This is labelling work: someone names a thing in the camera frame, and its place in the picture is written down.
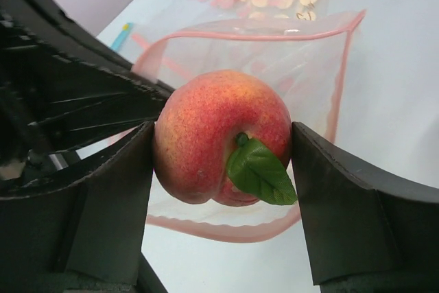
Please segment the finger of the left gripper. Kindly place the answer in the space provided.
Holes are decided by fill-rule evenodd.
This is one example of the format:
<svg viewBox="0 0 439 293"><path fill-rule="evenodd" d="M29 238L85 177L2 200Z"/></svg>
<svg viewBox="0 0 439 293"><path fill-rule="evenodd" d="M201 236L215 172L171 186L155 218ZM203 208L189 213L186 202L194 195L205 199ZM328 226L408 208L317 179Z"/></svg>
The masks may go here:
<svg viewBox="0 0 439 293"><path fill-rule="evenodd" d="M1 0L1 162L33 174L3 197L52 194L97 178L148 192L153 122L172 88L70 19L54 0Z"/></svg>

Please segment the clear pink-zip bag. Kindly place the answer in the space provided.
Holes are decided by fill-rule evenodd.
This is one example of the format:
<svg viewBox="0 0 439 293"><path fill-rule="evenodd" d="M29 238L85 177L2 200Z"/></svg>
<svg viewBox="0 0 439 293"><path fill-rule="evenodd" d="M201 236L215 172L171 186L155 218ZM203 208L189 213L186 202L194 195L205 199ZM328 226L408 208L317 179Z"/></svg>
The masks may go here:
<svg viewBox="0 0 439 293"><path fill-rule="evenodd" d="M227 19L156 42L135 32L135 73L174 92L155 123L146 222L261 242L300 219L292 123L334 141L353 34L366 13Z"/></svg>

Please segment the pink peach with leaf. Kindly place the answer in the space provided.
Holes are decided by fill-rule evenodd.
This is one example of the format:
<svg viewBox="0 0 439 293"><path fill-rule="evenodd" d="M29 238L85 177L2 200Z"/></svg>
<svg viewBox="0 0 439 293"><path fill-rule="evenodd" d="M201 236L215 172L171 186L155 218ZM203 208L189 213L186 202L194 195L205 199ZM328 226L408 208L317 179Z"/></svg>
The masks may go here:
<svg viewBox="0 0 439 293"><path fill-rule="evenodd" d="M236 136L258 139L287 166L291 129L286 105L266 83L232 70L205 73L174 91L156 121L154 171L167 193L188 204L250 206L259 199L226 175Z"/></svg>

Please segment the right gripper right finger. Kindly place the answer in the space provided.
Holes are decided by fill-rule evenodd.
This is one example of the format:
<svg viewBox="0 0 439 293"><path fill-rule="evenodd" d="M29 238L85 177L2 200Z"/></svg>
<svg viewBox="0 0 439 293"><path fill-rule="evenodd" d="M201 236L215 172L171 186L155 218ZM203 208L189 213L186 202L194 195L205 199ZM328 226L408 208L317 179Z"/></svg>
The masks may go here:
<svg viewBox="0 0 439 293"><path fill-rule="evenodd" d="M292 125L292 165L318 286L436 286L438 190Z"/></svg>

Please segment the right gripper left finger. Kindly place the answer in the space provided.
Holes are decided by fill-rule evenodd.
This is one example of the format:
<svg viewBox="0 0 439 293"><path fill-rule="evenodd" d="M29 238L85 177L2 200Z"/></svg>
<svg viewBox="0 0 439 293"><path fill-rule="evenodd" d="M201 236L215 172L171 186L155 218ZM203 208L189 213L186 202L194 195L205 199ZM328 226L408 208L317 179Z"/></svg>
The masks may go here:
<svg viewBox="0 0 439 293"><path fill-rule="evenodd" d="M133 286L152 181L145 123L65 169L1 185L3 286Z"/></svg>

